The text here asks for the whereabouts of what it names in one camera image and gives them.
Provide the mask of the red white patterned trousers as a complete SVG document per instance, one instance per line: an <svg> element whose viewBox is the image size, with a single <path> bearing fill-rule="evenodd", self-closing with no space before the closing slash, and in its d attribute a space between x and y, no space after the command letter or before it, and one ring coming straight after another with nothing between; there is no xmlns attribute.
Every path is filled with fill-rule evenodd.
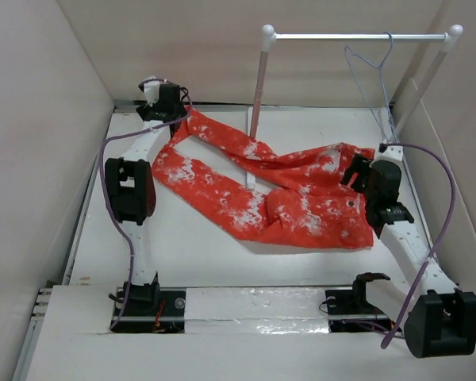
<svg viewBox="0 0 476 381"><path fill-rule="evenodd" d="M273 185L264 194L176 148L195 137ZM152 175L237 240L317 249L364 249L374 243L364 197L341 184L355 155L374 149L340 142L280 156L266 143L193 110L155 158Z"/></svg>

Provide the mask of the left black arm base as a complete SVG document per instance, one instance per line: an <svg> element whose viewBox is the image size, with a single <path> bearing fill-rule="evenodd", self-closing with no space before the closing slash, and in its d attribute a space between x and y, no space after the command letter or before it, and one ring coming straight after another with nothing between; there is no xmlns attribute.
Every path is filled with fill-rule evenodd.
<svg viewBox="0 0 476 381"><path fill-rule="evenodd" d="M156 276L143 286L132 285L125 305L125 288L109 294L113 301L110 330L113 333L170 334L185 331L185 288L165 288Z"/></svg>

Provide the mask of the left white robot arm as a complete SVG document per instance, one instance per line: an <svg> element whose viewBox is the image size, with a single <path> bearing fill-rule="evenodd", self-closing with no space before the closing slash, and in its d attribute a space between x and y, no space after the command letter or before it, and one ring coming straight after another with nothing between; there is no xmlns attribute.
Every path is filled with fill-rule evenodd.
<svg viewBox="0 0 476 381"><path fill-rule="evenodd" d="M143 122L138 133L129 133L135 140L121 155L102 160L103 181L113 220L127 236L131 249L130 279L125 285L138 290L133 305L142 314L153 314L160 308L161 296L151 289L155 266L149 239L149 218L156 203L152 164L171 135L186 118L182 103L186 95L178 84L150 79L139 85L146 103L136 112Z"/></svg>

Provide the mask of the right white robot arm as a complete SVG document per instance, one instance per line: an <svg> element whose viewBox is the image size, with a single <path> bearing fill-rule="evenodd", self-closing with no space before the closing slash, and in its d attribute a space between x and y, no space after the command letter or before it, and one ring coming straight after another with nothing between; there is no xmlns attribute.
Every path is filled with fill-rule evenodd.
<svg viewBox="0 0 476 381"><path fill-rule="evenodd" d="M394 321L385 340L402 333L416 358L469 356L476 346L476 294L462 291L423 242L409 210L398 200L401 152L376 160L354 155L341 180L366 200L367 223L401 269L402 280L364 273L351 292L362 313L378 307Z"/></svg>

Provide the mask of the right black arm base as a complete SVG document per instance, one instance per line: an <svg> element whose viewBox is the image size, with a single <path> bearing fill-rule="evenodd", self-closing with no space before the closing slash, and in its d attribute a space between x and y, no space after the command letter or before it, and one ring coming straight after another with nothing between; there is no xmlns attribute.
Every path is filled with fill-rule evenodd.
<svg viewBox="0 0 476 381"><path fill-rule="evenodd" d="M332 333L385 335L394 327L408 288L407 283L394 283L384 273L365 272L349 288L327 289L318 310L328 317Z"/></svg>

